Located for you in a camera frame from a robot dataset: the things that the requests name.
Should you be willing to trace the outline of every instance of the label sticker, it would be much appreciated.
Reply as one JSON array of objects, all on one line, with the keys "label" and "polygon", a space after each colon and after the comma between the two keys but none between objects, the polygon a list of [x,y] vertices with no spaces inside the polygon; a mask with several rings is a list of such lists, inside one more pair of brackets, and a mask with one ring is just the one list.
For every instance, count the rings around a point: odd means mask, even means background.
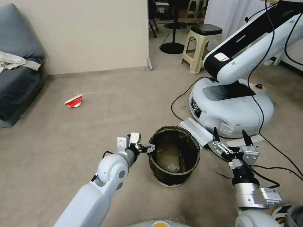
[{"label": "label sticker", "polygon": [[216,55],[214,56],[214,58],[216,58],[218,61],[227,61],[227,60],[229,60],[229,57],[226,56],[226,55],[223,54],[223,53],[216,54]]}]

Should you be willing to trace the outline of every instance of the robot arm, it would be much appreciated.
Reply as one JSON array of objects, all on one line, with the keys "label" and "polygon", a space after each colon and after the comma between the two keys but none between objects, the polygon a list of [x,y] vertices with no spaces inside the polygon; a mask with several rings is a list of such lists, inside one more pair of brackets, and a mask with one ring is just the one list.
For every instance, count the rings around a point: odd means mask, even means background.
[{"label": "robot arm", "polygon": [[238,213],[247,209],[269,209],[269,205],[281,203],[282,198],[279,191],[273,187],[259,187],[260,183],[252,172],[252,166],[257,161],[259,152],[247,133],[244,130],[242,133],[245,146],[226,147],[220,142],[217,129],[214,128],[212,146],[223,159],[228,161],[228,165],[233,171],[232,184],[236,191]]},{"label": "robot arm", "polygon": [[[280,0],[277,5],[268,9],[268,13],[275,28],[275,37],[264,62],[283,51],[286,39],[294,22],[303,12],[302,0]],[[265,37],[237,55],[248,45]],[[303,37],[303,19],[296,25],[288,44],[291,45]],[[264,57],[272,38],[272,26],[267,13],[260,13],[259,17],[250,20],[223,43],[212,50],[204,59],[204,67],[208,73],[221,84],[232,84],[247,76]]]},{"label": "robot arm", "polygon": [[154,145],[140,145],[139,142],[139,133],[118,137],[118,152],[101,160],[95,176],[78,191],[54,226],[100,227],[110,208],[112,196],[122,186],[138,155],[155,150]]}]

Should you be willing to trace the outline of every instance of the gray sofa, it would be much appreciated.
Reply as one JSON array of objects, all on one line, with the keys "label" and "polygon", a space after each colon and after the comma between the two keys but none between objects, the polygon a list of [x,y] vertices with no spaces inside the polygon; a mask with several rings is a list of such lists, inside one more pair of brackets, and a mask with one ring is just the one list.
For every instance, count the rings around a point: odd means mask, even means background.
[{"label": "gray sofa", "polygon": [[0,73],[0,128],[13,126],[47,79],[44,50],[14,4],[0,6],[0,51],[41,64],[38,71],[27,67]]}]

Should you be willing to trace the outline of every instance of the plastic stool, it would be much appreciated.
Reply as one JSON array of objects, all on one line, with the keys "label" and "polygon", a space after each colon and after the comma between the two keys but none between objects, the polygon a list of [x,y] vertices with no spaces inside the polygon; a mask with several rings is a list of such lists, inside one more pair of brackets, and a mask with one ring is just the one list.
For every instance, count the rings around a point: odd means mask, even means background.
[{"label": "plastic stool", "polygon": [[[196,3],[195,11],[190,11],[190,6],[191,6],[192,2]],[[187,8],[186,17],[188,17],[189,14],[192,14],[192,15],[194,15],[195,18],[197,18],[199,16],[200,5],[202,3],[202,6],[203,6],[203,2],[204,2],[204,0],[190,0],[189,4],[188,4],[188,8]]]},{"label": "plastic stool", "polygon": [[[188,50],[190,38],[194,37],[197,41],[196,49]],[[194,74],[198,74],[200,69],[203,67],[203,58],[205,57],[204,52],[207,50],[208,42],[212,39],[216,39],[218,44],[222,42],[222,29],[211,25],[201,24],[192,26],[186,44],[184,46],[182,60],[186,60],[190,64],[189,71]],[[191,58],[188,53],[195,53],[194,57]]]}]

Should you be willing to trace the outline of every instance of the black stool seat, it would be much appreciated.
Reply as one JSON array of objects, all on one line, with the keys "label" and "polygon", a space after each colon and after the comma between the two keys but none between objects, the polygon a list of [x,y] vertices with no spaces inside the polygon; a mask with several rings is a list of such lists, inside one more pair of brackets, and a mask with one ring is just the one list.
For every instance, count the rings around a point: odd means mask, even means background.
[{"label": "black stool seat", "polygon": [[193,25],[191,30],[203,36],[222,34],[222,28],[211,24]]}]

